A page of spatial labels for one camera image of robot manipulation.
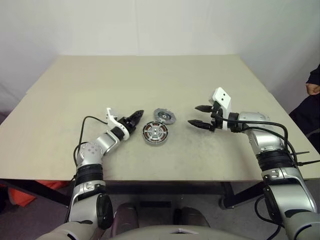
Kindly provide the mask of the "bare person hand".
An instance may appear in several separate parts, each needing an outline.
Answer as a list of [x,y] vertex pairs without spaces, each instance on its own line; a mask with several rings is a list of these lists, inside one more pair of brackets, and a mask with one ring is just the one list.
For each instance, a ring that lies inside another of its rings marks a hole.
[[310,96],[315,96],[320,93],[320,86],[313,83],[306,83],[306,91]]

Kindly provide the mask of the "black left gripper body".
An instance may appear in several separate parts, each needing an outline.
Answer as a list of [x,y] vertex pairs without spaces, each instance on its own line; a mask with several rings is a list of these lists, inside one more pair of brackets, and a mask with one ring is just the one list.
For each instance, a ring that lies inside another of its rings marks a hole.
[[132,134],[136,129],[136,123],[135,123],[134,117],[132,116],[122,117],[117,122],[122,124],[129,134]]

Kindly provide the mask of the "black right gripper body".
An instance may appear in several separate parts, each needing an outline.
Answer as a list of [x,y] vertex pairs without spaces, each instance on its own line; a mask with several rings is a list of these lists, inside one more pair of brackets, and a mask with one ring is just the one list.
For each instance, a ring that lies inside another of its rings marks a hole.
[[222,106],[215,100],[209,101],[212,104],[211,108],[211,127],[209,128],[210,132],[214,132],[216,129],[222,129],[223,128],[223,108]]

